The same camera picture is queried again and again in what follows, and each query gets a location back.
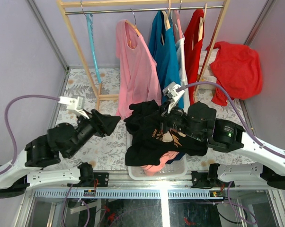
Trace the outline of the black printed t-shirt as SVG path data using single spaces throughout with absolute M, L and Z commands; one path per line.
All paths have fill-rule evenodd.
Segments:
M 174 129 L 163 133 L 160 129 L 160 107 L 152 100 L 129 105 L 132 114 L 124 119 L 126 129 L 132 135 L 131 146 L 125 154 L 126 166 L 159 165 L 167 152 L 204 156 L 206 142 L 197 141 Z

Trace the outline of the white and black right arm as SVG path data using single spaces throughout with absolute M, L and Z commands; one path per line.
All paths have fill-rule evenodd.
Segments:
M 174 129 L 222 153 L 244 155 L 254 162 L 241 165 L 211 164 L 207 182 L 269 186 L 285 190 L 285 150 L 255 137 L 242 126 L 216 118 L 216 110 L 197 102 L 185 113 L 168 101 L 160 107 L 164 130 Z

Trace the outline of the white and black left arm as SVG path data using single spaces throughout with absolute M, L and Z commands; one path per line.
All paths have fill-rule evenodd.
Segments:
M 62 158 L 70 159 L 93 136 L 111 135 L 121 118 L 101 114 L 97 110 L 77 118 L 77 125 L 63 122 L 29 142 L 17 155 L 15 162 L 0 166 L 0 198 L 24 194 L 26 190 L 63 184 L 88 187 L 95 183 L 93 167 L 87 162 L 64 170 L 45 171 L 59 164 Z

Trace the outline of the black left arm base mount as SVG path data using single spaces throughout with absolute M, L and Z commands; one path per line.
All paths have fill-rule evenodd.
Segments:
M 109 173 L 94 173 L 93 167 L 89 163 L 81 163 L 78 169 L 80 170 L 78 187 L 108 187 Z

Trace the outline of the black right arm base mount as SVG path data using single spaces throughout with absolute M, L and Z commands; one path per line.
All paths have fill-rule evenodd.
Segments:
M 223 182 L 218 179 L 218 167 L 220 164 L 214 163 L 209 166 L 208 172 L 192 171 L 192 188 L 211 189 L 221 187 Z

